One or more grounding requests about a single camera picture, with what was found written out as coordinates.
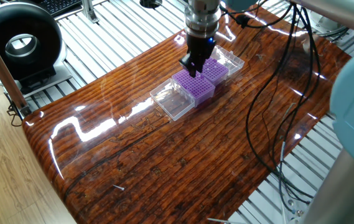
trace clear plastic lid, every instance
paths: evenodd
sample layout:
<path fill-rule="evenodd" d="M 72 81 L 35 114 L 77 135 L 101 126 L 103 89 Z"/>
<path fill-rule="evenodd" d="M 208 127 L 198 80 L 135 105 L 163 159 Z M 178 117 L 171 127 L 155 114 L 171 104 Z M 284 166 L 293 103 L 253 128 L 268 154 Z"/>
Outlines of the clear plastic lid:
<path fill-rule="evenodd" d="M 195 106 L 193 96 L 171 78 L 152 90 L 151 96 L 174 121 Z"/>
<path fill-rule="evenodd" d="M 220 46 L 215 46 L 212 53 L 212 58 L 218 63 L 228 68 L 228 76 L 234 74 L 239 69 L 243 68 L 245 61 L 233 55 L 233 52 L 228 52 Z"/>

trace pipette tip box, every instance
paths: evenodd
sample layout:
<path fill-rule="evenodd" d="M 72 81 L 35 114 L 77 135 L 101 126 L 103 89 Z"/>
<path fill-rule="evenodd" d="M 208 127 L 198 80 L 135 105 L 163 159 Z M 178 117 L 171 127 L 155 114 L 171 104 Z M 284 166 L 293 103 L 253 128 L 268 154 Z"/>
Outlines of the pipette tip box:
<path fill-rule="evenodd" d="M 214 95 L 215 87 L 241 69 L 240 58 L 216 46 L 203 65 L 203 72 L 192 78 L 185 70 L 172 75 L 151 91 L 153 100 L 174 120 Z"/>

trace keyboard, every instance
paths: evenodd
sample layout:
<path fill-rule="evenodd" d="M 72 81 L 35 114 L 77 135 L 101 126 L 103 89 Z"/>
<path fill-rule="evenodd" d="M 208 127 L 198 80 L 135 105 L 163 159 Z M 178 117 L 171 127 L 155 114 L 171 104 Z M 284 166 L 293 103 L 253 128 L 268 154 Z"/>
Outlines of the keyboard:
<path fill-rule="evenodd" d="M 52 17 L 59 16 L 81 3 L 82 0 L 43 0 L 39 2 L 39 4 L 47 10 Z"/>

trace glossy wood surface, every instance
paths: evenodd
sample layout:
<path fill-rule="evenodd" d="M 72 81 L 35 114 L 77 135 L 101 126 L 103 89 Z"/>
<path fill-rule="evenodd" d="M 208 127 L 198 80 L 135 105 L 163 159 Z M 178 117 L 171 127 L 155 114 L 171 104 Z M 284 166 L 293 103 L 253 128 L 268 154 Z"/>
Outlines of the glossy wood surface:
<path fill-rule="evenodd" d="M 276 19 L 265 10 L 258 17 L 266 22 Z M 24 120 L 34 154 L 78 223 L 227 219 L 267 176 L 248 146 L 245 118 L 281 58 L 290 25 L 280 22 L 267 29 L 242 30 L 225 18 L 220 25 L 218 45 L 246 63 L 216 89 L 213 98 L 178 121 L 171 121 L 149 92 L 182 69 L 178 59 L 186 53 L 184 32 Z M 277 90 L 275 78 L 251 114 L 251 139 L 269 164 L 264 121 L 273 139 L 309 74 L 309 56 L 302 49 L 305 33 L 297 36 Z M 319 40 L 317 46 L 322 78 L 297 114 L 287 151 L 328 111 L 332 83 L 349 59 L 327 40 Z M 279 141 L 276 158 L 280 147 Z"/>

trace metal grate floor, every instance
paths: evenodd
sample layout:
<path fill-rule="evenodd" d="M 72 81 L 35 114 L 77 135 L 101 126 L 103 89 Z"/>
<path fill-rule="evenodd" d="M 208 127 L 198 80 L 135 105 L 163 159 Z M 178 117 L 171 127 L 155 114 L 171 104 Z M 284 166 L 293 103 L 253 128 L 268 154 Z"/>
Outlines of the metal grate floor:
<path fill-rule="evenodd" d="M 27 101 L 37 110 L 112 71 L 185 27 L 183 0 L 163 0 L 156 11 L 142 8 L 135 0 L 94 0 L 98 19 L 92 24 L 81 11 L 59 17 L 67 45 L 64 62 L 72 78 L 40 91 Z M 281 16 L 284 0 L 270 0 L 263 7 Z M 292 13 L 286 18 L 292 20 Z M 337 45 L 354 56 L 354 30 Z M 314 195 L 342 146 L 332 131 L 328 115 L 286 157 L 284 173 L 298 188 Z M 284 223 L 277 179 L 270 175 L 229 219 L 238 223 Z"/>

